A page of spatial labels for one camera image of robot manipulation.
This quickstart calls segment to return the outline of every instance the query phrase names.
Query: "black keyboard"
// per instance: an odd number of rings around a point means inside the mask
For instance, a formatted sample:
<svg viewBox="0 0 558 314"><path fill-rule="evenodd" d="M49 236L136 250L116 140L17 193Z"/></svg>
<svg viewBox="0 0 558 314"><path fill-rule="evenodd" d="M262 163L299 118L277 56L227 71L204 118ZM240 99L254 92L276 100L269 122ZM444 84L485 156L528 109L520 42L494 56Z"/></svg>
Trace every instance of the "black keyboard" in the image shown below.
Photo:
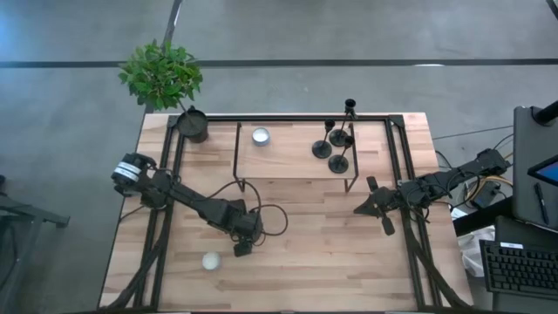
<svg viewBox="0 0 558 314"><path fill-rule="evenodd" d="M558 300L558 251L480 240L487 290Z"/></svg>

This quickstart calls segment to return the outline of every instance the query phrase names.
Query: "gray floor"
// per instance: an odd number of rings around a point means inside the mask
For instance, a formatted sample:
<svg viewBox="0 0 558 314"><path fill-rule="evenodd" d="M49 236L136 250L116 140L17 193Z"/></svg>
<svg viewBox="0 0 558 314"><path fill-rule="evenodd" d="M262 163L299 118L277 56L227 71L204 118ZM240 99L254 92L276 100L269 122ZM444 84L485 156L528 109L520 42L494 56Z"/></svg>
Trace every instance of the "gray floor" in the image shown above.
<svg viewBox="0 0 558 314"><path fill-rule="evenodd" d="M126 59L136 45L163 38L171 5L4 0L0 61ZM174 42L204 60L558 58L558 21L543 0L185 0L176 27ZM122 203L109 177L135 148L144 110L117 73L0 69L0 174L9 179L7 192L71 215L68 229L44 228L19 298L24 313L92 310L99 300ZM203 73L194 104L207 113L338 112L354 98L360 112L426 112L434 138L508 126L514 107L558 99L558 65ZM511 132L434 143L457 165ZM477 306L490 306L481 289L473 294Z"/></svg>

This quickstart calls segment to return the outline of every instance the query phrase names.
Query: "green leaves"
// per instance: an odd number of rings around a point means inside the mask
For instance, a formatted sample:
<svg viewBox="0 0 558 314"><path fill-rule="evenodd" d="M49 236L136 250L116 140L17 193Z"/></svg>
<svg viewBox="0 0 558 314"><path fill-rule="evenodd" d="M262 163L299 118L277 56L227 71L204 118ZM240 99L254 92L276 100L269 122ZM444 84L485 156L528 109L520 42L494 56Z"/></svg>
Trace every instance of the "green leaves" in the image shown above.
<svg viewBox="0 0 558 314"><path fill-rule="evenodd" d="M194 61L183 47L173 49L170 42L160 47L154 40L136 48L128 61L119 65L119 78L128 85L130 95L138 98L138 105L148 104L157 110L176 108L182 98L194 100L194 91L200 92L203 77Z"/></svg>

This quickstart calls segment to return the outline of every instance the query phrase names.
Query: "black plant pot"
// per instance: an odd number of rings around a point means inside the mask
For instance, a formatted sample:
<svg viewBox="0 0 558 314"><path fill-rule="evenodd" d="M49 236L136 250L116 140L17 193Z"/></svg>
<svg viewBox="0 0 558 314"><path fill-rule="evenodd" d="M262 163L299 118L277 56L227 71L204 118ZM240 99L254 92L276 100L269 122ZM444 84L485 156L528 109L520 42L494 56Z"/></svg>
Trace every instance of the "black plant pot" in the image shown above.
<svg viewBox="0 0 558 314"><path fill-rule="evenodd" d="M208 117L190 106L186 113L178 118L178 132L194 143L202 143L208 138Z"/></svg>

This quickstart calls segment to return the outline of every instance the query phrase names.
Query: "computer monitor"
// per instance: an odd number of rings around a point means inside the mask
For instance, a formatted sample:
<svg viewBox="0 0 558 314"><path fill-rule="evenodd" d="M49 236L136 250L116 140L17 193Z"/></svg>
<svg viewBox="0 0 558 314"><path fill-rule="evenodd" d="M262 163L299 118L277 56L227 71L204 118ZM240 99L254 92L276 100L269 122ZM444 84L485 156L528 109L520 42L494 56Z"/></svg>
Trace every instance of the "computer monitor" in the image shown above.
<svg viewBox="0 0 558 314"><path fill-rule="evenodd" d="M558 187L558 155L529 168L527 173Z"/></svg>

